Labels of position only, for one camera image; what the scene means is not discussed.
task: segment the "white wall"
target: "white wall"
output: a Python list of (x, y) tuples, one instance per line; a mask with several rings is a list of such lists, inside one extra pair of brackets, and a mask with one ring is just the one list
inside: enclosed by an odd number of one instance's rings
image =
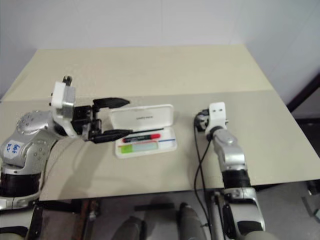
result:
[(320, 0), (0, 0), (0, 96), (35, 49), (236, 43), (287, 103), (320, 67)]

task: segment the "white pen case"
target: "white pen case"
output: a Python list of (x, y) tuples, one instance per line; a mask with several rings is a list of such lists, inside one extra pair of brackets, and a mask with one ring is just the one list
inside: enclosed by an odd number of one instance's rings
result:
[(174, 106), (171, 104), (116, 108), (111, 110), (110, 119), (113, 129), (139, 132), (115, 141), (115, 155), (120, 159), (177, 149), (177, 139), (172, 128)]

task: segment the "handwritten label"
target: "handwritten label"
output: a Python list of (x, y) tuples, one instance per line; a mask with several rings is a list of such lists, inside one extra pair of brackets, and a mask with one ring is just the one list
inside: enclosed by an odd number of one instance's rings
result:
[(16, 156), (19, 155), (23, 145), (24, 145), (23, 142), (10, 140), (5, 146), (3, 156), (8, 159), (15, 158)]

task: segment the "pen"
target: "pen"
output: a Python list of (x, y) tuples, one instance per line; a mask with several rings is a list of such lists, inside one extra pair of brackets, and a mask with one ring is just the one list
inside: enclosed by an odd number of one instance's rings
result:
[(122, 142), (124, 143), (132, 143), (132, 142), (138, 142), (138, 141), (144, 141), (144, 140), (152, 140), (152, 139), (158, 139), (161, 137), (161, 134), (149, 134), (149, 135), (142, 135), (142, 136), (132, 136), (132, 137), (126, 137), (122, 139)]

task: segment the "table surface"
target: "table surface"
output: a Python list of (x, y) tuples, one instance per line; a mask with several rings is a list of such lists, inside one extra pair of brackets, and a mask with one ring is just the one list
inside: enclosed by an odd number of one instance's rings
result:
[[(38, 50), (2, 99), (0, 142), (25, 112), (49, 109), (48, 96), (63, 75), (73, 76), (78, 106), (109, 96), (126, 97), (131, 106), (172, 104), (178, 148), (118, 159), (114, 143), (63, 139), (48, 161), (41, 200), (191, 190), (193, 118), (220, 101), (253, 185), (320, 178), (317, 154), (243, 45)], [(100, 117), (109, 128), (108, 111)], [(201, 134), (199, 145), (200, 151), (207, 145)], [(204, 175), (209, 188), (223, 186), (213, 146)]]

